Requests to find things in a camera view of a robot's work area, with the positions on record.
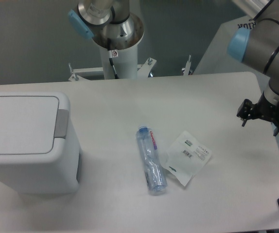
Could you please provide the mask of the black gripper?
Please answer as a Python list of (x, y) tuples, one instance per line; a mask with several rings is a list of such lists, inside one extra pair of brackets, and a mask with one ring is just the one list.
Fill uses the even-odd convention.
[(273, 136), (279, 133), (279, 104), (271, 104), (264, 93), (262, 93), (258, 103), (253, 104), (249, 99), (245, 99), (238, 108), (237, 117), (242, 121), (244, 127), (248, 120), (262, 119), (273, 122), (275, 125)]

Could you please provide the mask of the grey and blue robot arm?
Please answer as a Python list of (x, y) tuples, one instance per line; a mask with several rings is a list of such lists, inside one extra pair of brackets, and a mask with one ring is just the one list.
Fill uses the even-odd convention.
[[(237, 0), (235, 4), (255, 22), (240, 27), (227, 52), (237, 61), (269, 78), (259, 101), (244, 100), (237, 116), (246, 123), (261, 119), (279, 133), (279, 0)], [(143, 38), (141, 19), (130, 12), (127, 0), (81, 0), (68, 13), (77, 33), (99, 47), (106, 79), (140, 77), (138, 44)]]

